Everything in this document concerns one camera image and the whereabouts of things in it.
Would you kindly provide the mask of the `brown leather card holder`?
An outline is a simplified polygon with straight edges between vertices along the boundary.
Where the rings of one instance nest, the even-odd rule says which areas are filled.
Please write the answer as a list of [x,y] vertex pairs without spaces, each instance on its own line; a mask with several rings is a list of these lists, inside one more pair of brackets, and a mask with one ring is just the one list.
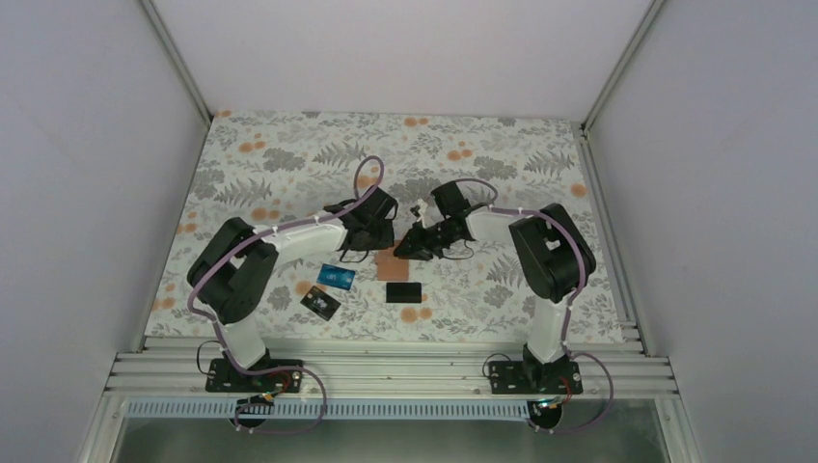
[[395,241],[387,249],[379,250],[374,257],[376,267],[376,279],[381,282],[408,282],[410,277],[410,262],[406,259],[399,259],[394,255],[394,250],[399,244]]

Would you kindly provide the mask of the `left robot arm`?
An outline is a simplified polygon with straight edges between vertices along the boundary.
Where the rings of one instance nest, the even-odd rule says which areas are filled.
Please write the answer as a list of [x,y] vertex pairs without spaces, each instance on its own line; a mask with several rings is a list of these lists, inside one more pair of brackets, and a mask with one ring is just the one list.
[[240,388],[256,390],[268,377],[268,349],[254,312],[276,266],[313,254],[387,249],[395,239],[396,209],[395,198],[370,187],[361,198],[331,204],[311,218],[272,227],[231,218],[222,225],[187,273],[189,303],[205,307],[188,309],[213,325]]

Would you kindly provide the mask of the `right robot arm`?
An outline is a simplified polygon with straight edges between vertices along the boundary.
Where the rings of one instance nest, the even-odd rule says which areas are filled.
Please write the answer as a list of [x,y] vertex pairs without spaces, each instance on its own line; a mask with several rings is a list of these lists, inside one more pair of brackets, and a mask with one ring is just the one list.
[[540,209],[471,204],[458,182],[431,192],[443,220],[426,225],[424,202],[413,207],[417,221],[394,250],[399,259],[443,259],[452,244],[491,241],[512,245],[525,281],[536,295],[533,326],[525,352],[533,357],[522,370],[525,385],[545,393],[559,381],[556,361],[570,354],[567,331],[574,300],[596,270],[596,258],[566,208],[551,203]]

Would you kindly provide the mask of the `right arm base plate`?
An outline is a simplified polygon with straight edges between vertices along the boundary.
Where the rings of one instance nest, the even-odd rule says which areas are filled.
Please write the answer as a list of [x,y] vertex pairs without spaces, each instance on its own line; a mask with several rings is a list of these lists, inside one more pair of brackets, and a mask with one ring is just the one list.
[[493,395],[580,395],[582,375],[576,362],[546,365],[492,361],[487,375]]

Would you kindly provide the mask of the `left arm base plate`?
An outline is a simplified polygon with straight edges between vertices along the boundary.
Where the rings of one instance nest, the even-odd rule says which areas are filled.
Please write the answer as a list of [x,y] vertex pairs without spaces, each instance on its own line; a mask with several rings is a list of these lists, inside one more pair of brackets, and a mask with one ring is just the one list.
[[297,394],[301,390],[302,377],[301,371],[293,370],[247,375],[236,370],[227,358],[220,358],[210,362],[204,389],[208,393]]

